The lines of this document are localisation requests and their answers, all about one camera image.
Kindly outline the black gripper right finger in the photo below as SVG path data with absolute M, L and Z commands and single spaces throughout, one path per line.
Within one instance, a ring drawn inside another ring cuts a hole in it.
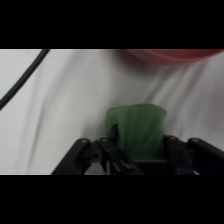
M 174 175 L 224 175 L 224 152 L 199 139 L 187 142 L 168 136 L 164 151 Z

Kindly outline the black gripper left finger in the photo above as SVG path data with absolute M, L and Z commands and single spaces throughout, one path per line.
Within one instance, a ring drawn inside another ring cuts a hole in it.
M 78 139 L 52 174 L 84 175 L 92 164 L 98 163 L 106 175 L 143 175 L 144 172 L 117 146 L 117 139 L 117 128 L 94 142 L 86 138 Z

